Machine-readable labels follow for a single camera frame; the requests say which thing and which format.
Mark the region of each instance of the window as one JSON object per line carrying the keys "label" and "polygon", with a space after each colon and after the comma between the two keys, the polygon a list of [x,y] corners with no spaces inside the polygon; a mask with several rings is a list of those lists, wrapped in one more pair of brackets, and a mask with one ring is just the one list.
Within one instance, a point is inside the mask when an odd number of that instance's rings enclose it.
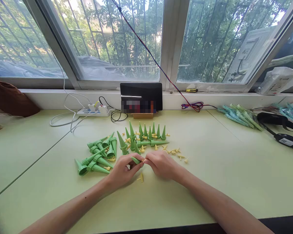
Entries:
{"label": "window", "polygon": [[[293,0],[116,2],[180,90],[248,92],[273,59],[293,55],[283,47]],[[58,88],[62,71],[75,89],[174,89],[112,0],[0,0],[0,77]]]}
{"label": "window", "polygon": [[43,34],[19,0],[0,1],[0,77],[63,77]]}

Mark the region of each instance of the white power strip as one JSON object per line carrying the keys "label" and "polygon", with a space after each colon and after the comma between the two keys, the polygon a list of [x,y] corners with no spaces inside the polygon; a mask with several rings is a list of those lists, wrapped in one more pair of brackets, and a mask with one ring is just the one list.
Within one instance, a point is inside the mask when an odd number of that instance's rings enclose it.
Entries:
{"label": "white power strip", "polygon": [[94,114],[95,111],[91,111],[90,109],[81,109],[80,111],[77,112],[78,116],[88,116],[89,117],[109,117],[111,114],[112,110],[106,111],[106,113],[101,113],[98,111],[98,113]]}

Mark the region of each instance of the desk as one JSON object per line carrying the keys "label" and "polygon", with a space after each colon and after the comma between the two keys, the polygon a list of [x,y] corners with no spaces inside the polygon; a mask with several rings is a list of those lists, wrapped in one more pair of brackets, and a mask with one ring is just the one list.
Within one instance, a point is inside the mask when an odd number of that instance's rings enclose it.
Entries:
{"label": "desk", "polygon": [[[137,130],[139,121],[131,121]],[[272,155],[271,149],[276,146],[263,137],[262,132],[253,133],[259,141],[265,141],[259,146],[253,144],[255,141],[243,141],[208,111],[162,111],[153,120],[143,120],[142,124],[150,125],[153,121],[160,124],[161,130],[166,124],[166,132],[171,134],[167,148],[180,147],[182,155],[189,157],[189,164],[175,158],[178,163],[230,196],[256,218],[293,215],[292,149],[280,145],[287,155]],[[74,134],[67,134],[0,195],[1,232],[21,231],[102,179],[105,175],[96,172],[78,176],[74,158],[91,155],[87,148],[89,141],[113,131],[125,132],[125,126],[129,126],[128,121],[111,123],[109,118],[87,118],[81,122]],[[136,181],[136,175],[131,185],[102,199],[69,233],[214,222],[185,188],[157,178],[148,165],[141,170],[144,183]]]}
{"label": "desk", "polygon": [[[68,133],[69,125],[49,126],[54,115],[66,112],[42,110],[0,130],[0,192]],[[69,122],[71,118],[64,116],[56,124]]]}

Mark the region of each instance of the window glass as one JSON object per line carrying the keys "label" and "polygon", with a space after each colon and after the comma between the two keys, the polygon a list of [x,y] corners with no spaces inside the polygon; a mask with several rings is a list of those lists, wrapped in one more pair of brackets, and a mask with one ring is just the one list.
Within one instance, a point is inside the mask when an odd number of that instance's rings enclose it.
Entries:
{"label": "window glass", "polygon": [[0,77],[63,77],[43,34],[20,0],[0,0]]}
{"label": "window glass", "polygon": [[247,83],[291,0],[190,0],[177,82]]}
{"label": "window glass", "polygon": [[[87,80],[158,82],[160,72],[112,1],[52,0]],[[163,0],[116,0],[160,62]]]}

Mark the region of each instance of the human hand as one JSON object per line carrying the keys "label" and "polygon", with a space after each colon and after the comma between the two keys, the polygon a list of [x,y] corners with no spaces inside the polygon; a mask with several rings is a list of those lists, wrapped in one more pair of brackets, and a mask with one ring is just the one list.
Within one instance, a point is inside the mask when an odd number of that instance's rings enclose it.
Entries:
{"label": "human hand", "polygon": [[157,176],[177,182],[179,182],[181,175],[186,170],[164,150],[147,153],[146,160],[143,163],[150,165]]}
{"label": "human hand", "polygon": [[117,190],[128,183],[139,169],[143,167],[142,162],[136,164],[131,157],[140,161],[144,160],[144,158],[138,153],[120,156],[114,168],[111,170],[111,173],[106,177],[109,190]]}

